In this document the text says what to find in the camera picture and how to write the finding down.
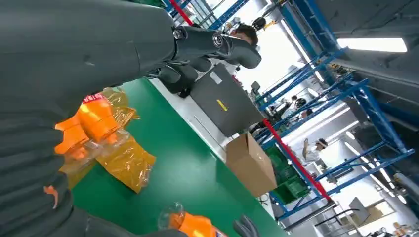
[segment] cable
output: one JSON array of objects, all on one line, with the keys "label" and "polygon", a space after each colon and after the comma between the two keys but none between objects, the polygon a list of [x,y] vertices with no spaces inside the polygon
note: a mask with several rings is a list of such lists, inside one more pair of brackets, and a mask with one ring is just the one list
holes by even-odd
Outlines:
[{"label": "cable", "polygon": [[[266,195],[266,200],[262,200],[263,195]],[[260,202],[261,205],[266,205],[268,206],[268,204],[266,203],[267,201],[269,201],[269,195],[268,194],[262,194],[262,196],[257,198]]]}]

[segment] table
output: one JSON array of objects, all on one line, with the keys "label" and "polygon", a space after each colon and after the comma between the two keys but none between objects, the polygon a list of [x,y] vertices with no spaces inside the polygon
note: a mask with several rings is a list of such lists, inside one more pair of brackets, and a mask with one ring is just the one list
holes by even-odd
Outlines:
[{"label": "table", "polygon": [[73,188],[77,207],[145,234],[156,231],[160,212],[178,202],[189,213],[210,218],[230,237],[237,236],[232,223],[242,214],[255,222],[261,237],[285,236],[148,80],[138,79],[122,88],[141,116],[127,130],[157,157],[150,183],[136,194],[97,165]]}]

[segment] white shirt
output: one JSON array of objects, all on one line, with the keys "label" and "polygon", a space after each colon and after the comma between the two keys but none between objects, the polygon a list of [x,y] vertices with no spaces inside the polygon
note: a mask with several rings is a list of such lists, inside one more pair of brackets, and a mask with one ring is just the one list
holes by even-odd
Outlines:
[{"label": "white shirt", "polygon": [[316,162],[320,160],[320,151],[307,148],[307,154],[305,155],[305,158],[303,156],[300,160],[303,165],[309,165],[313,162]]}]

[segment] ceiling light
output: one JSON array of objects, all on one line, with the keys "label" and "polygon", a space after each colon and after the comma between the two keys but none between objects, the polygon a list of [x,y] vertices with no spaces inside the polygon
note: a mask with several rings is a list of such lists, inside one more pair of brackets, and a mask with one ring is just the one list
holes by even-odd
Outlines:
[{"label": "ceiling light", "polygon": [[[305,61],[307,61],[307,63],[308,62],[311,62],[311,59],[308,57],[307,53],[302,48],[300,42],[298,42],[297,38],[295,38],[294,34],[291,32],[290,28],[288,27],[288,25],[285,23],[285,21],[283,19],[281,20],[281,24],[285,28],[285,31],[288,33],[288,35],[291,37],[291,39],[294,41],[294,43],[297,45],[297,48],[301,52],[301,54],[304,57]],[[319,79],[319,81],[321,81],[321,82],[324,82],[325,81],[318,71],[315,71],[314,74],[317,76],[317,78]]]},{"label": "ceiling light", "polygon": [[390,176],[388,176],[387,172],[385,172],[385,170],[383,168],[380,169],[380,172],[384,176],[384,178],[387,182],[391,181]]},{"label": "ceiling light", "polygon": [[329,122],[335,120],[337,117],[343,115],[344,113],[346,113],[347,111],[349,111],[351,108],[348,107],[342,111],[340,111],[339,113],[333,115],[332,117],[330,117],[329,119],[327,119],[326,121],[316,125],[314,128],[312,128],[311,130],[307,131],[306,133],[304,133],[302,136],[299,136],[298,138],[294,139],[292,142],[290,142],[288,145],[292,146],[295,143],[299,142],[300,140],[308,137],[309,135],[313,134],[315,131],[319,130],[320,128],[324,127],[326,124],[328,124]]},{"label": "ceiling light", "polygon": [[334,138],[336,138],[337,136],[339,136],[340,134],[342,134],[344,131],[352,128],[353,126],[359,124],[359,121],[355,121],[353,123],[351,123],[350,125],[342,128],[341,130],[337,131],[336,133],[334,133],[333,135],[331,135],[330,137],[326,138],[326,141],[329,142],[331,140],[333,140]]},{"label": "ceiling light", "polygon": [[317,97],[319,96],[319,93],[311,88],[308,88],[308,93],[310,93],[312,96]]},{"label": "ceiling light", "polygon": [[347,131],[346,133],[345,133],[350,139],[352,139],[352,140],[355,140],[355,136],[350,132],[350,131]]},{"label": "ceiling light", "polygon": [[359,151],[357,151],[353,146],[351,146],[351,144],[345,142],[345,145],[357,156],[359,156]]},{"label": "ceiling light", "polygon": [[407,202],[406,202],[406,200],[405,200],[405,198],[402,196],[402,195],[397,195],[397,198],[404,204],[404,205],[406,205],[407,204]]},{"label": "ceiling light", "polygon": [[305,63],[302,63],[300,61],[295,61],[293,64],[298,68],[303,68],[305,66]]},{"label": "ceiling light", "polygon": [[407,52],[402,38],[338,38],[340,47],[350,49],[371,50],[382,52]]}]

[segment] red beam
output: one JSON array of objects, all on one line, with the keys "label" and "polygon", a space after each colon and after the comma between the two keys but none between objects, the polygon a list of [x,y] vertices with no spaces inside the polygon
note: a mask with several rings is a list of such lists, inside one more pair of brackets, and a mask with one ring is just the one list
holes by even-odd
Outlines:
[{"label": "red beam", "polygon": [[186,23],[189,24],[189,26],[192,26],[193,22],[189,19],[189,17],[185,14],[185,12],[180,8],[180,6],[176,3],[175,0],[169,0],[170,4],[173,6],[174,10],[176,10],[179,15],[185,20]]},{"label": "red beam", "polygon": [[317,190],[320,192],[320,194],[327,200],[332,201],[330,196],[327,194],[325,188],[323,188],[322,184],[317,182],[316,180],[311,177],[311,175],[308,173],[308,171],[302,166],[298,158],[291,152],[291,150],[286,146],[279,135],[276,133],[272,125],[268,122],[267,119],[263,120],[263,124],[268,128],[268,130],[274,135],[275,140],[278,142],[278,144],[284,149],[284,151],[290,156],[291,160],[294,162],[296,166],[301,170],[302,175],[306,176],[308,180],[317,188]]}]

